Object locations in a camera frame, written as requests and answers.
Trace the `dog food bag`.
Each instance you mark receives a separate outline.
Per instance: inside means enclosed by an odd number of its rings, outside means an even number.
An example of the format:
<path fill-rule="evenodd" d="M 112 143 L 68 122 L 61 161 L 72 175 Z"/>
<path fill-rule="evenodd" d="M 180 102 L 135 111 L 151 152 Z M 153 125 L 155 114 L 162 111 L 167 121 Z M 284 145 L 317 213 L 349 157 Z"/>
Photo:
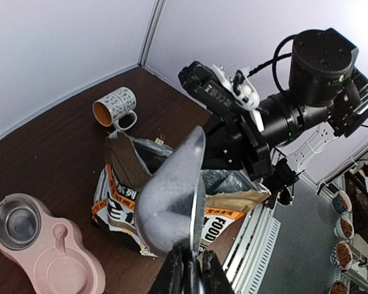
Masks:
<path fill-rule="evenodd" d="M 202 252 L 232 223 L 270 197 L 243 170 L 203 170 L 197 127 L 177 149 L 115 131 L 91 209 L 98 227 L 143 256 L 177 243 Z"/>

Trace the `kibble bowl four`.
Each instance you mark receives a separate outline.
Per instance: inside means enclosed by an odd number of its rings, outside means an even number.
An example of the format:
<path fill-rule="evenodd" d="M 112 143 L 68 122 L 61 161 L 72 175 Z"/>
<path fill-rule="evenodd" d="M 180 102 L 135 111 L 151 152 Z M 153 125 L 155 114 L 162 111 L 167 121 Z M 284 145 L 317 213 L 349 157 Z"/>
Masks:
<path fill-rule="evenodd" d="M 328 294 L 349 294 L 349 292 L 343 282 L 337 281 L 331 285 Z"/>

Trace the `pink double pet bowl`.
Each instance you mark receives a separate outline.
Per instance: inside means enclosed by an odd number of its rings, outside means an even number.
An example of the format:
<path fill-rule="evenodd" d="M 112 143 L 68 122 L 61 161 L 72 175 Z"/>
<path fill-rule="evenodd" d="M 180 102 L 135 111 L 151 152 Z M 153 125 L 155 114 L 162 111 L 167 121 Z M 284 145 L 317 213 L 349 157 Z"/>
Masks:
<path fill-rule="evenodd" d="M 0 243 L 0 252 L 22 268 L 36 293 L 103 293 L 105 272 L 99 260 L 83 245 L 82 233 L 71 220 L 53 217 L 37 198 L 10 194 L 31 201 L 40 212 L 41 228 L 36 241 L 13 251 Z"/>

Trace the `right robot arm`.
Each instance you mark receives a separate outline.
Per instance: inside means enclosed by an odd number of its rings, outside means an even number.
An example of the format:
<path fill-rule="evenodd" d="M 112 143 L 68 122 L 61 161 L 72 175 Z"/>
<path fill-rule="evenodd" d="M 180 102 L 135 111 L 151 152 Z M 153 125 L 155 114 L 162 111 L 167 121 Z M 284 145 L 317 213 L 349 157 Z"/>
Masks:
<path fill-rule="evenodd" d="M 261 99 L 239 69 L 195 61 L 180 72 L 185 91 L 211 112 L 203 168 L 247 171 L 251 178 L 296 176 L 331 141 L 349 137 L 368 118 L 368 78 L 359 49 L 335 29 L 309 29 L 291 43 L 287 88 Z"/>

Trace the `steel bowl insert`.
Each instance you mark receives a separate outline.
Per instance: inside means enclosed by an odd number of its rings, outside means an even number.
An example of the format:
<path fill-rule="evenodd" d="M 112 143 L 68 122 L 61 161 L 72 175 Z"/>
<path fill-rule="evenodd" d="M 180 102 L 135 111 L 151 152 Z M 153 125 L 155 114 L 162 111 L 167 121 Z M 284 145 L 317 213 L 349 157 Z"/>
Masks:
<path fill-rule="evenodd" d="M 13 251 L 31 246 L 39 236 L 40 212 L 35 204 L 20 197 L 0 203 L 0 243 Z"/>

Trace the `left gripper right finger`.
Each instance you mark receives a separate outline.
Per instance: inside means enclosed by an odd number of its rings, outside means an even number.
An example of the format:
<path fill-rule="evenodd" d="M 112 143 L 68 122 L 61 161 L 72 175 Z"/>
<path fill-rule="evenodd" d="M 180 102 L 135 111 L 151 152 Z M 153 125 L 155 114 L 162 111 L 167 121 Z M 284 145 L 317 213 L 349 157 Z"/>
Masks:
<path fill-rule="evenodd" d="M 233 294 L 223 267 L 214 251 L 202 255 L 202 283 L 207 294 Z"/>

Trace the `yellow binder clip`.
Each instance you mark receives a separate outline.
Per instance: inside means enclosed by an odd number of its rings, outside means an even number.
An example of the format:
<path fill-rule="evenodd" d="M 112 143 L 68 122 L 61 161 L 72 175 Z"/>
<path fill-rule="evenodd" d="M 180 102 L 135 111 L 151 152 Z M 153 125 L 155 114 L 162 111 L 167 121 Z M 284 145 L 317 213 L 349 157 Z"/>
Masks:
<path fill-rule="evenodd" d="M 166 136 L 164 134 L 160 134 L 159 137 L 155 139 L 155 143 L 157 145 L 164 145 L 165 144 Z"/>

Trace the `patterned ceramic mug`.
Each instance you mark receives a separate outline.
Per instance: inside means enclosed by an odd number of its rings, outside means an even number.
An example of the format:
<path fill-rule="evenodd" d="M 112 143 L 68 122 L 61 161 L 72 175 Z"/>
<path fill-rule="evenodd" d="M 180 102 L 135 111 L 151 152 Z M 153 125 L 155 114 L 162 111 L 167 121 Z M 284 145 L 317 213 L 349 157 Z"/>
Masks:
<path fill-rule="evenodd" d="M 132 128 L 138 120 L 134 111 L 137 105 L 135 94 L 127 87 L 120 87 L 93 103 L 92 111 L 97 122 L 104 127 L 113 126 L 121 132 Z M 132 123 L 127 127 L 120 126 L 120 119 L 132 117 Z"/>

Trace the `metal scoop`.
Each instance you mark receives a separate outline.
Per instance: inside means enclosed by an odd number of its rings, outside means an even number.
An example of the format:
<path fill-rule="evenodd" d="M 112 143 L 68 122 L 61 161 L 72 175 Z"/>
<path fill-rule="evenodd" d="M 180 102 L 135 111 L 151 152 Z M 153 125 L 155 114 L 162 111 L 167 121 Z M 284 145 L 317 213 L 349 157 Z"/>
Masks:
<path fill-rule="evenodd" d="M 134 224 L 143 243 L 157 256 L 180 246 L 196 257 L 205 214 L 201 167 L 205 133 L 197 126 L 165 160 L 136 200 Z"/>

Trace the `kibble bowl three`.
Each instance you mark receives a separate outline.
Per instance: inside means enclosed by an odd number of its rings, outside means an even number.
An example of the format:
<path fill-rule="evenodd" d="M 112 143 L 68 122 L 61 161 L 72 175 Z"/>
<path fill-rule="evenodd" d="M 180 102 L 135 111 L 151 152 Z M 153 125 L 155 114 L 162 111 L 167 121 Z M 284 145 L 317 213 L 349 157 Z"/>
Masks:
<path fill-rule="evenodd" d="M 338 242 L 330 255 L 331 264 L 340 270 L 349 270 L 353 264 L 353 253 L 348 241 Z"/>

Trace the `right aluminium frame post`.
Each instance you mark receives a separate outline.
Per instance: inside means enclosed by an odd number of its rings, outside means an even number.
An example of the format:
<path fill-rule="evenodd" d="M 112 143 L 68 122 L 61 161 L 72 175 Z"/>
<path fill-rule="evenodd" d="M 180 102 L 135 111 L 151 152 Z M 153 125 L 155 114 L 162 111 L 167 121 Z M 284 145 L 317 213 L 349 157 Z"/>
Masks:
<path fill-rule="evenodd" d="M 153 8 L 151 10 L 150 19 L 148 21 L 147 29 L 145 32 L 144 40 L 140 49 L 140 54 L 138 58 L 138 66 L 145 67 L 149 52 L 151 50 L 151 45 L 159 24 L 159 19 L 163 13 L 164 6 L 166 5 L 166 0 L 155 0 Z"/>

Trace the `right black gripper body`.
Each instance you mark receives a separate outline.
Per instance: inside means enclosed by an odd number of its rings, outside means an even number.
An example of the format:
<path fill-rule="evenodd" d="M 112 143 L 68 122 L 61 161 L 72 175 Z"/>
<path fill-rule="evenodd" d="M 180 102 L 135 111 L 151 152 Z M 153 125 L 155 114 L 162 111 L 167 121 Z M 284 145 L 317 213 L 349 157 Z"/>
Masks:
<path fill-rule="evenodd" d="M 250 179 L 270 175 L 270 148 L 248 113 L 213 114 L 204 131 L 204 170 L 244 169 Z"/>

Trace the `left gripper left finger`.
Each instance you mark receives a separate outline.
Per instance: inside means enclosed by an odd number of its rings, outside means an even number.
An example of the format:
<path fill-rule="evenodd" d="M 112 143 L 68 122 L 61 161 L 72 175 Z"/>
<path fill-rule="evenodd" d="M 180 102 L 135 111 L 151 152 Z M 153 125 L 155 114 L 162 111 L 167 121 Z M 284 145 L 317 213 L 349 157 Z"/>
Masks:
<path fill-rule="evenodd" d="M 179 247 L 167 255 L 149 294 L 180 294 L 183 280 L 183 255 Z"/>

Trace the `kibble bowl two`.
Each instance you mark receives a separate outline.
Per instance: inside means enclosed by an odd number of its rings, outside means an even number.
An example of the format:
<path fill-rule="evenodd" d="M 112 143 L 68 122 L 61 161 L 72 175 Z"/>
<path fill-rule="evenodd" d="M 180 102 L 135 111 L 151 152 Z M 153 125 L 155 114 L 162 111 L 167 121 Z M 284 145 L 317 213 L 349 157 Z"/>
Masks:
<path fill-rule="evenodd" d="M 334 234 L 343 240 L 353 239 L 355 231 L 349 213 L 343 213 L 339 217 L 334 227 Z"/>

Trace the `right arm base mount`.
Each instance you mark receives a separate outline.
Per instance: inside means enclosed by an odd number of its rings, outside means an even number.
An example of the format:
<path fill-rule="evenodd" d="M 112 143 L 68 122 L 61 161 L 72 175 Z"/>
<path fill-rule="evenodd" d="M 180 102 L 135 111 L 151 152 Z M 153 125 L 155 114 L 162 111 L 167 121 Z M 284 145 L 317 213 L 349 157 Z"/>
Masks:
<path fill-rule="evenodd" d="M 264 160 L 262 173 L 263 185 L 270 191 L 270 196 L 262 202 L 266 208 L 274 208 L 278 194 L 299 180 L 299 174 L 288 165 L 288 159 L 282 158 L 275 165 L 270 157 Z"/>

